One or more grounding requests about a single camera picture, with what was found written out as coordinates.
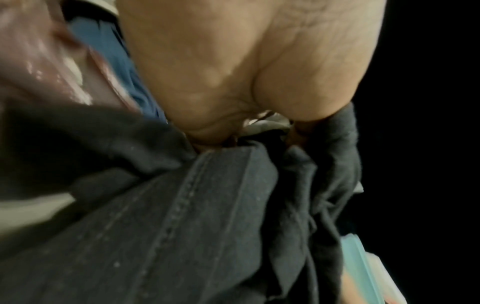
skin crease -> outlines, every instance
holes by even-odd
[[[345,106],[362,79],[385,0],[117,0],[138,70],[194,143],[218,145],[273,110],[314,121]]]

teal object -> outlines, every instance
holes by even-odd
[[[355,234],[341,238],[344,267],[368,304],[385,304],[380,288],[370,269],[364,246]]]

